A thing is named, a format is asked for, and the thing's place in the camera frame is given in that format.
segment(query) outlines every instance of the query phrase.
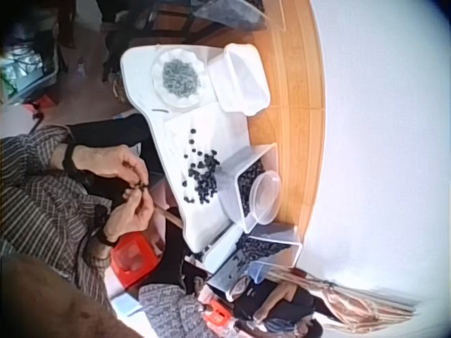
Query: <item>red container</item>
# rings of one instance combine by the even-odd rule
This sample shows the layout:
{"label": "red container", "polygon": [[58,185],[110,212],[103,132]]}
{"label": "red container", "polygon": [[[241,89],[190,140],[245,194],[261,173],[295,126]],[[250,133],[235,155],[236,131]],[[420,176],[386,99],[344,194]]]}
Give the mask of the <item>red container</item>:
{"label": "red container", "polygon": [[111,268],[124,289],[147,276],[159,258],[141,232],[124,234],[111,250]]}
{"label": "red container", "polygon": [[232,318],[230,311],[214,299],[209,305],[212,307],[212,312],[204,313],[204,320],[216,327],[225,327]]}

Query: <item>wrist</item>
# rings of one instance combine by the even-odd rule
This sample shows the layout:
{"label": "wrist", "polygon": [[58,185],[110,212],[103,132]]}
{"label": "wrist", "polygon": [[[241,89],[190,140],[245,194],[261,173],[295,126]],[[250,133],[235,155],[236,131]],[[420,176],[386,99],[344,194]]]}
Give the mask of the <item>wrist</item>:
{"label": "wrist", "polygon": [[87,146],[76,146],[73,149],[72,161],[78,170],[87,170],[89,148]]}
{"label": "wrist", "polygon": [[120,237],[119,235],[117,235],[113,232],[110,232],[107,227],[105,227],[104,229],[102,229],[100,231],[102,231],[104,233],[106,240],[111,243],[116,243]]}

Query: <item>black wristwatch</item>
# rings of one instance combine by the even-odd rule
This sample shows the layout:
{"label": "black wristwatch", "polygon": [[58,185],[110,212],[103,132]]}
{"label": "black wristwatch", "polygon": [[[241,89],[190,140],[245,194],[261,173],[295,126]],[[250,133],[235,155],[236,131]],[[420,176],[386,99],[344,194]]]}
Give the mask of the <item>black wristwatch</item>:
{"label": "black wristwatch", "polygon": [[112,248],[115,247],[116,245],[118,245],[118,243],[119,243],[119,239],[115,242],[110,242],[109,240],[107,240],[103,228],[100,228],[99,231],[97,231],[96,238],[103,245],[111,246]]}
{"label": "black wristwatch", "polygon": [[73,180],[83,184],[84,186],[89,186],[90,181],[88,175],[84,172],[79,171],[77,167],[75,167],[75,163],[73,162],[73,151],[78,144],[75,142],[68,142],[66,147],[66,152],[64,153],[63,159],[63,169],[68,173],[68,176]]}
{"label": "black wristwatch", "polygon": [[72,156],[73,156],[73,150],[77,144],[71,142],[68,143],[66,147],[66,152],[64,153],[64,159],[63,159],[63,169],[66,171],[70,178],[76,181],[80,181],[80,178],[82,178],[82,173],[75,167],[75,164],[73,162]]}

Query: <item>wooden table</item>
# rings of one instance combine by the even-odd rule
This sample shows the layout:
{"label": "wooden table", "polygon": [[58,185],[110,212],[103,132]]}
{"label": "wooden table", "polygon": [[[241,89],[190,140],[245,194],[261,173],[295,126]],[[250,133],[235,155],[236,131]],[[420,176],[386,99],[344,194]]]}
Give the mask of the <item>wooden table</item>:
{"label": "wooden table", "polygon": [[324,139],[324,85],[319,39],[309,0],[281,0],[285,31],[227,30],[208,46],[250,43],[264,63],[271,105],[250,118],[252,144],[276,142],[282,178],[278,221],[298,226],[304,239],[319,183]]}

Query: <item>white wall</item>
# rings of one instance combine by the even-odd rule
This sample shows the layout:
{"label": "white wall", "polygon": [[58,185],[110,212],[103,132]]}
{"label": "white wall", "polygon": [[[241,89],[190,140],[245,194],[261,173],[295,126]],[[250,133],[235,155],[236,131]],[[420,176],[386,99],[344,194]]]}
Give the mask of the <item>white wall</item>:
{"label": "white wall", "polygon": [[449,24],[426,1],[311,4],[326,136],[297,266],[420,301],[419,316],[379,337],[441,337],[450,318]]}

